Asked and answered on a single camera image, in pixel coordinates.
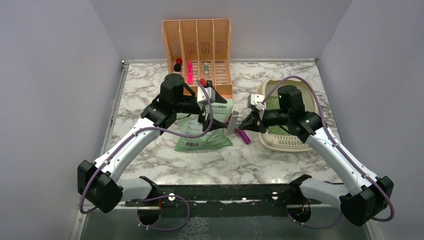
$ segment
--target screw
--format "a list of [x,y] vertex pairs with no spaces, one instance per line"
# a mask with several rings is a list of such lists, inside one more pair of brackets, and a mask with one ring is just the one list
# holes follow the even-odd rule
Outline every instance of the screw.
[[171,202],[174,201],[175,200],[175,197],[174,197],[175,194],[170,193],[169,195],[170,196],[168,197],[168,200],[171,201]]
[[275,195],[275,196],[272,196],[271,197],[273,200],[277,200],[278,199],[278,193],[276,191],[273,192],[272,195]]

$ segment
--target green bag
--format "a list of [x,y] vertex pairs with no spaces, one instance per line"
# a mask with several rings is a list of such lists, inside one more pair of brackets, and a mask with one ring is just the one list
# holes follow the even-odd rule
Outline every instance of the green bag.
[[[233,111],[233,100],[227,99],[227,103],[212,103],[213,118],[226,123]],[[209,107],[206,106],[206,112],[209,113]],[[187,114],[177,114],[177,124],[180,133],[198,135],[202,133],[202,124],[198,123],[198,115],[185,117]],[[198,138],[180,137],[175,151],[197,151],[205,149],[220,149],[225,146],[232,146],[233,143],[225,136],[224,129],[216,129],[206,133]]]

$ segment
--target orange desk organizer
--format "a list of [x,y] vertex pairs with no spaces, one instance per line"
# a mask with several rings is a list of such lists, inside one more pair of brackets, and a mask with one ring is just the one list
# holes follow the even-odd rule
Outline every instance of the orange desk organizer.
[[192,62],[193,84],[197,93],[197,79],[212,81],[216,91],[226,99],[233,98],[230,75],[231,23],[229,18],[198,20],[165,20],[162,36],[168,72],[172,73],[178,58],[188,84],[188,62]]

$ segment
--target marble countertop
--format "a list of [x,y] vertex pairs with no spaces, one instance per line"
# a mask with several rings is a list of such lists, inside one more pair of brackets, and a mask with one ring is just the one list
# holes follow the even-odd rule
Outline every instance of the marble countertop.
[[[314,61],[233,62],[233,110],[241,119],[248,115],[246,100],[255,88],[268,79],[297,75],[309,81],[324,109],[326,122],[338,136],[336,123]],[[116,117],[111,145],[116,144],[136,123],[143,109],[159,93],[168,74],[167,64],[130,64]],[[170,127],[177,131],[176,124]],[[179,137],[164,133],[132,161],[122,179],[146,176],[157,184],[266,184],[289,183],[302,174],[321,181],[339,182],[336,173],[315,151],[287,153],[271,151],[260,142],[256,132],[247,132],[252,140],[246,145],[236,134],[228,135],[233,146],[195,152],[177,152]]]

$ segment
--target orange wire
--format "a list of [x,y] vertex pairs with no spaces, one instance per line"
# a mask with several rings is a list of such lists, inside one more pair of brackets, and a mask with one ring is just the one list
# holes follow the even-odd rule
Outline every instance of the orange wire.
[[302,212],[305,211],[305,205],[309,203],[309,199],[306,199],[305,203],[302,205]]

